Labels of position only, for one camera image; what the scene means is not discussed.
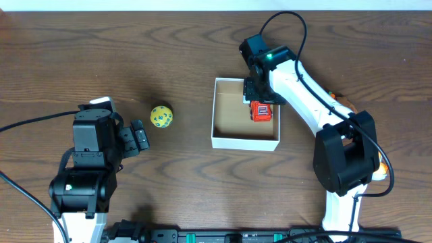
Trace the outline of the red toy truck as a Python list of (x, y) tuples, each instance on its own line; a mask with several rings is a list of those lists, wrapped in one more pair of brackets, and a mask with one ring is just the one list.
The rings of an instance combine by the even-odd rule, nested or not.
[(273, 114), (270, 104), (260, 103), (258, 101), (251, 101), (250, 118), (254, 122), (270, 122)]

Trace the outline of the yellow patterned ball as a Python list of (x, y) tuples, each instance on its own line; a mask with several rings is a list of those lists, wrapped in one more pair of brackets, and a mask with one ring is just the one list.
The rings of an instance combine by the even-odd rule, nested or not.
[(158, 128), (166, 128), (173, 122), (173, 112), (166, 106), (156, 106), (151, 111), (151, 122)]

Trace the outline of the brown plush toy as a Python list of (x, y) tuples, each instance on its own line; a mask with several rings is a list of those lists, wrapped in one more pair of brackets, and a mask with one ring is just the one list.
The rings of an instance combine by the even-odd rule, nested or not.
[(340, 104), (342, 104), (343, 106), (349, 108), (353, 113), (358, 113), (356, 107), (354, 106), (354, 104), (347, 99), (345, 96), (341, 95), (341, 94), (335, 94), (331, 91), (329, 91), (329, 95), (335, 99), (337, 102), (339, 102)]

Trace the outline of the orange rubber duck toy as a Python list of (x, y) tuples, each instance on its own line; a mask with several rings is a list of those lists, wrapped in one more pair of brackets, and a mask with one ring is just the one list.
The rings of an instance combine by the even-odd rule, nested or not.
[(383, 160), (382, 154), (378, 153), (378, 155), (379, 155), (379, 168), (377, 171), (375, 171), (372, 174), (373, 181), (382, 181), (387, 177), (388, 166)]

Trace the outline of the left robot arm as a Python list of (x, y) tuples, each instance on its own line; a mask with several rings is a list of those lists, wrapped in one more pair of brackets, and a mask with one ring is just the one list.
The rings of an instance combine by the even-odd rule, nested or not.
[(73, 122), (74, 149), (49, 185), (51, 211), (63, 232), (56, 242), (100, 242), (117, 188), (122, 160), (149, 148), (141, 120), (123, 125), (122, 117), (109, 109), (77, 112)]

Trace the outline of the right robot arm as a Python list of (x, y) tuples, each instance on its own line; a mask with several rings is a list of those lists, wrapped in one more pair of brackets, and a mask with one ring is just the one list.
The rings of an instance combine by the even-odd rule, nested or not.
[(245, 39), (239, 51), (250, 70), (244, 100), (290, 104), (315, 136), (313, 167), (327, 191), (323, 229), (358, 232), (358, 195), (379, 169), (373, 118), (331, 97), (287, 47), (270, 49), (256, 34)]

